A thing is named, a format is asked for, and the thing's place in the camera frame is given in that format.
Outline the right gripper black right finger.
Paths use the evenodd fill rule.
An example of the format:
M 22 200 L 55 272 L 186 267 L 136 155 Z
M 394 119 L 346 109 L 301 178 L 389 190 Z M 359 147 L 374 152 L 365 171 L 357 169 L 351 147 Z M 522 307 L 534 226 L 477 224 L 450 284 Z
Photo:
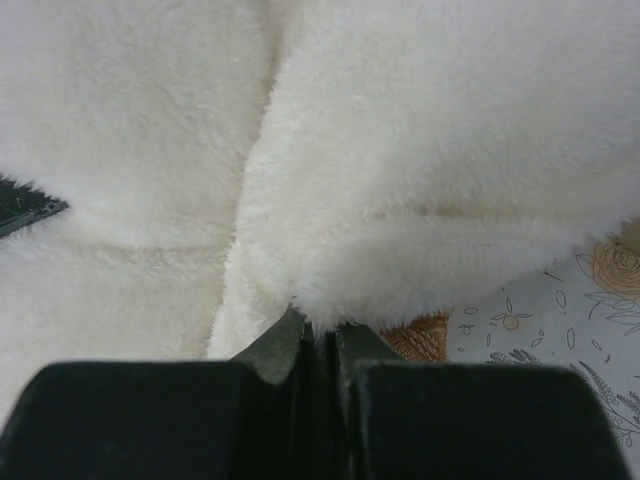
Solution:
M 591 365 L 518 349 L 411 362 L 346 326 L 327 353 L 346 479 L 629 479 L 626 400 Z

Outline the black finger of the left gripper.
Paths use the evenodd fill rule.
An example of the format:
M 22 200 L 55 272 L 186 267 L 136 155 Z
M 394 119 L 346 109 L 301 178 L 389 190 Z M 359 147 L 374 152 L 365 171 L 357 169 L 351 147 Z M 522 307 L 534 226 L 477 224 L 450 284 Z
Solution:
M 5 175 L 0 181 L 0 236 L 2 238 L 64 210 L 69 205 L 33 182 L 18 182 Z

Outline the white fluffy cushion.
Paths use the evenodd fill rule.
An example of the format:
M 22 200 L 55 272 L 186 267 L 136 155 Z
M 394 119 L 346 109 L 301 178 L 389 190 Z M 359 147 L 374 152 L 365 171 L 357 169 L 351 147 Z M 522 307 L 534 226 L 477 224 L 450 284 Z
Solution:
M 635 1 L 5 1 L 1 386 L 479 298 L 639 215 Z

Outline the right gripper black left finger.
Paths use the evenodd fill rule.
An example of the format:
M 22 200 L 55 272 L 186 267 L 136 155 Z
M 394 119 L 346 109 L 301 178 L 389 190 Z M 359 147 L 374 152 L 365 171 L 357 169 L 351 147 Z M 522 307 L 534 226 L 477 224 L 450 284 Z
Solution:
M 1 435 L 5 479 L 301 479 L 302 316 L 227 361 L 65 362 L 41 369 Z

